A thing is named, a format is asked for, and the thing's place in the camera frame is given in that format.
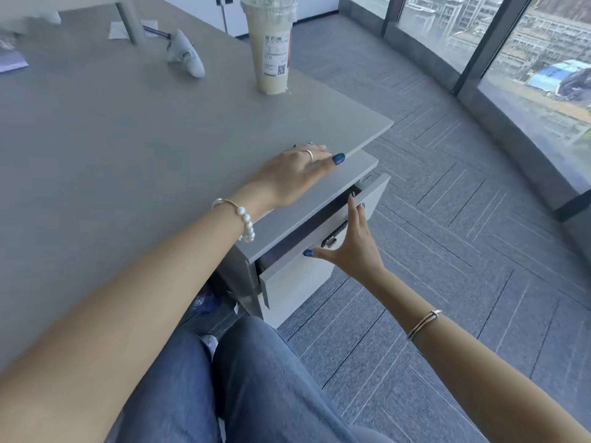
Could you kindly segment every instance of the desk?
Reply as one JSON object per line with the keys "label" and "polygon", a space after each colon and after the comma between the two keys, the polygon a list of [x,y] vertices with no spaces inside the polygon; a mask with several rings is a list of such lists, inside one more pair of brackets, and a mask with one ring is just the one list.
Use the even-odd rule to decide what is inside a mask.
{"label": "desk", "polygon": [[[168,65],[162,39],[144,51],[107,40],[119,19],[113,5],[62,12],[61,26],[35,22],[18,46],[30,67],[0,75],[0,367],[293,144],[324,143],[348,158],[263,218],[272,226],[257,224],[254,247],[234,247],[222,272],[236,275],[237,290],[259,253],[377,164],[357,151],[389,119],[294,69],[288,93],[259,94],[248,45],[163,0],[137,4],[142,18],[181,28],[195,43],[205,79]],[[237,295],[262,315],[257,283]]]}

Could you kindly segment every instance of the drawer handle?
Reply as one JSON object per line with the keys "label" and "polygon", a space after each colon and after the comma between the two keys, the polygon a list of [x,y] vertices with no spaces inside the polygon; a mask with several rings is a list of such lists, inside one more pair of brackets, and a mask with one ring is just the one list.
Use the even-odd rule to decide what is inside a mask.
{"label": "drawer handle", "polygon": [[327,248],[331,248],[333,245],[335,245],[336,243],[336,237],[337,235],[344,230],[344,228],[347,226],[347,222],[345,221],[343,222],[341,225],[338,226],[338,228],[336,228],[335,231],[333,231],[332,233],[329,234],[329,236],[327,236],[324,241],[322,241],[322,244],[320,245],[321,247],[327,247]]}

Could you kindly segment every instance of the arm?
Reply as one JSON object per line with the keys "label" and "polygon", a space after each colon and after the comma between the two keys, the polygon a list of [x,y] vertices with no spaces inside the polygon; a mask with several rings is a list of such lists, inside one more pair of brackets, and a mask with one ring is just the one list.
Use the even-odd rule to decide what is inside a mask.
{"label": "arm", "polygon": [[[306,170],[310,155],[302,149],[313,150],[322,163]],[[328,157],[323,146],[289,150],[231,200],[255,222],[264,212],[291,204],[335,169]],[[0,374],[0,440],[103,442],[191,300],[243,230],[234,207],[221,204],[53,324]]]}
{"label": "arm", "polygon": [[[349,199],[341,248],[313,249],[357,279],[408,334],[435,308],[384,268],[362,206]],[[413,340],[472,421],[492,442],[591,442],[591,435],[550,396],[473,336],[440,315]]]}

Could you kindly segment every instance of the hand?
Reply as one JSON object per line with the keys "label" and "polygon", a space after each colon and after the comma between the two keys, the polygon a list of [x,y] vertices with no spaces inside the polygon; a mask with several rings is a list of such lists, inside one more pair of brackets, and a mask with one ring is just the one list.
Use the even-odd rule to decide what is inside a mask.
{"label": "hand", "polygon": [[[344,154],[331,158],[326,146],[303,145],[292,148],[269,160],[250,183],[232,196],[236,203],[252,205],[247,211],[260,214],[277,207],[286,207],[298,200],[318,180],[343,163]],[[309,164],[319,162],[309,168]]]}
{"label": "hand", "polygon": [[348,203],[348,226],[343,245],[337,250],[315,247],[305,251],[304,255],[329,261],[347,275],[366,285],[369,280],[386,269],[378,246],[375,245],[369,232],[368,222],[365,218],[365,206],[360,204],[356,208],[355,198],[352,196],[349,196]]}

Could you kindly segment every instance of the bracelet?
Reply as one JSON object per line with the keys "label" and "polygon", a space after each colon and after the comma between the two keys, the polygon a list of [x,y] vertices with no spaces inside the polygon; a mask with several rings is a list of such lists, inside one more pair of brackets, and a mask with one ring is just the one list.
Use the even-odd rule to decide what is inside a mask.
{"label": "bracelet", "polygon": [[410,333],[407,335],[407,340],[412,341],[412,339],[415,338],[418,332],[421,331],[421,329],[423,329],[426,324],[435,320],[442,312],[442,310],[438,309],[437,311],[431,311],[428,313],[419,323],[417,323],[417,326],[410,330]]}
{"label": "bracelet", "polygon": [[230,204],[236,207],[236,214],[242,217],[244,222],[244,233],[238,238],[239,241],[244,239],[244,242],[253,242],[255,240],[255,230],[252,228],[251,217],[247,214],[244,207],[239,207],[234,202],[228,199],[216,199],[211,204],[211,209],[217,207],[219,204]]}

